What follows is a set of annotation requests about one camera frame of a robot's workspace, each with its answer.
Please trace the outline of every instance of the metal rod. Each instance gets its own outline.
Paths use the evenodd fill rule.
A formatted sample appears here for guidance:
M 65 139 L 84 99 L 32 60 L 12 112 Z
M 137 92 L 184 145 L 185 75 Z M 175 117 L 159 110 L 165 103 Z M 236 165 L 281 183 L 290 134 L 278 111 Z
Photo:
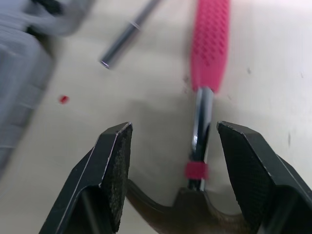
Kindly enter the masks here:
M 109 50 L 104 54 L 101 59 L 102 65 L 107 69 L 113 64 L 116 60 L 117 55 L 121 52 L 122 48 L 125 47 L 127 42 L 140 30 L 140 26 L 151 13 L 151 11 L 156 7 L 156 5 L 161 0 L 151 0 L 143 11 L 137 16 L 134 22 L 129 23 L 125 31 L 117 38 L 114 44 L 109 48 Z
M 192 138 L 191 161 L 204 162 L 212 118 L 214 93 L 208 87 L 199 88 Z M 190 180 L 189 189 L 204 190 L 204 181 Z

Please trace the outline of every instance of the pink handle grip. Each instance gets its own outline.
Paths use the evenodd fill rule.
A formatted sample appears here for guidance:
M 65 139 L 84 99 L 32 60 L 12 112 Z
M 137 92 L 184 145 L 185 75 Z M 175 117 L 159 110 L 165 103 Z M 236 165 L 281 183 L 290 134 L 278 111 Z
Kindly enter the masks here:
M 219 90 L 228 53 L 230 0 L 198 0 L 191 53 L 192 86 Z

